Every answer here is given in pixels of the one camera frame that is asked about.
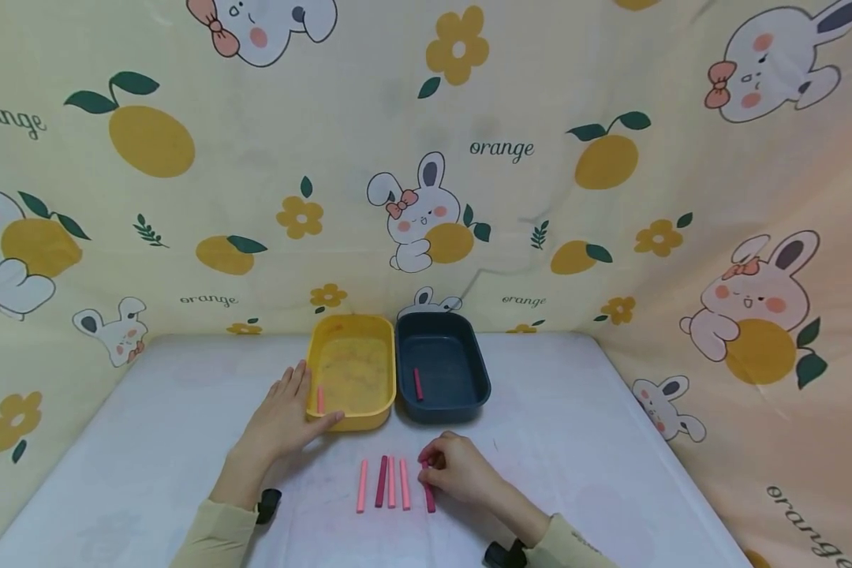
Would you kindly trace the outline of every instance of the sleeve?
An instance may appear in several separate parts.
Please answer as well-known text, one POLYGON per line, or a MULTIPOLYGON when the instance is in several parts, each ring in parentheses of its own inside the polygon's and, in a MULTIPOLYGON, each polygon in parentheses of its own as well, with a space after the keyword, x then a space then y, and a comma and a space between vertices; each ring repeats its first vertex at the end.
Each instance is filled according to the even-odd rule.
POLYGON ((205 500, 170 568, 240 568, 257 515, 205 500))
POLYGON ((618 568, 584 540, 562 515, 552 515, 546 534, 533 549, 524 549, 530 568, 618 568))

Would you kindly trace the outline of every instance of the rabbit bow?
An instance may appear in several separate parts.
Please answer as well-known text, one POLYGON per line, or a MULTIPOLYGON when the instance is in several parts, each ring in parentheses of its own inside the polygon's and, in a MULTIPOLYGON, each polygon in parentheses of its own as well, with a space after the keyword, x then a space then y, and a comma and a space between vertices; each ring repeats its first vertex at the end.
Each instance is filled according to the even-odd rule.
POLYGON ((726 89, 726 82, 732 77, 732 73, 735 73, 736 67, 732 61, 720 61, 711 65, 707 74, 713 84, 713 89, 711 89, 704 100, 705 107, 720 108, 729 103, 731 97, 729 90, 726 89))
POLYGON ((401 193, 401 199, 398 199, 396 204, 387 204, 385 205, 385 210, 388 211, 388 215, 391 215, 391 218, 397 221, 401 218, 401 211, 407 209, 409 205, 413 205, 420 199, 413 190, 406 189, 401 193))
POLYGON ((729 280, 732 276, 746 275, 751 276, 760 271, 760 257, 755 256, 747 263, 732 264, 729 270, 723 275, 723 280, 729 280))
POLYGON ((224 58, 232 58, 240 51, 240 40, 230 31, 224 29, 218 19, 215 0, 186 0, 186 7, 195 19, 211 30, 211 42, 224 58))

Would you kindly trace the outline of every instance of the yellow plastic box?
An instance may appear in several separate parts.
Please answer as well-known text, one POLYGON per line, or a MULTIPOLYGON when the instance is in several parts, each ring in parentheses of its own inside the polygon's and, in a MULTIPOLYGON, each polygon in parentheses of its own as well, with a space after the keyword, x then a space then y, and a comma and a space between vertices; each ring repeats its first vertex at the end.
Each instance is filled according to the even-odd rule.
POLYGON ((394 327, 380 316, 328 316, 312 330, 306 357, 312 388, 306 418, 314 420, 318 388, 324 413, 344 411, 331 432, 374 430, 391 412, 397 394, 394 327))

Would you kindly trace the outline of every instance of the white tablecloth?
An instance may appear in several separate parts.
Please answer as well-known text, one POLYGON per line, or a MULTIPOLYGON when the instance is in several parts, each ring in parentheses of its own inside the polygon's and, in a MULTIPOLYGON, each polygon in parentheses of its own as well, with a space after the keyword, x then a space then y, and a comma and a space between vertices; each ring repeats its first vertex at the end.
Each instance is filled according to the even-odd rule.
MULTIPOLYGON (((622 568, 749 566, 591 338, 479 341, 492 396, 478 420, 454 430, 529 498, 563 513, 622 568)), ((154 341, 4 534, 0 568, 167 566, 230 445, 307 344, 286 336, 154 341)), ((441 431, 394 411, 377 431, 331 436, 276 467, 281 508, 258 531, 246 566, 480 566, 491 540, 514 538, 442 495, 427 514, 415 466, 412 510, 372 505, 382 455, 415 465, 441 431)))

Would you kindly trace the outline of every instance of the plastic container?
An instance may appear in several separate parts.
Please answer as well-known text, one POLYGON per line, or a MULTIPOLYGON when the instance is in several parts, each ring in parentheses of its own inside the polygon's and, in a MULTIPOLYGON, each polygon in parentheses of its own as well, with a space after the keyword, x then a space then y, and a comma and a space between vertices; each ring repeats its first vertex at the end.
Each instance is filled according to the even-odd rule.
POLYGON ((421 424, 469 422, 492 393, 470 322, 457 313, 408 313, 397 323, 398 389, 421 424), (417 400, 414 372, 424 400, 417 400))
POLYGON ((397 394, 394 328, 379 316, 328 316, 312 331, 306 357, 312 369, 312 388, 306 417, 316 412, 320 385, 324 413, 344 411, 332 432, 373 430, 391 413, 397 394))

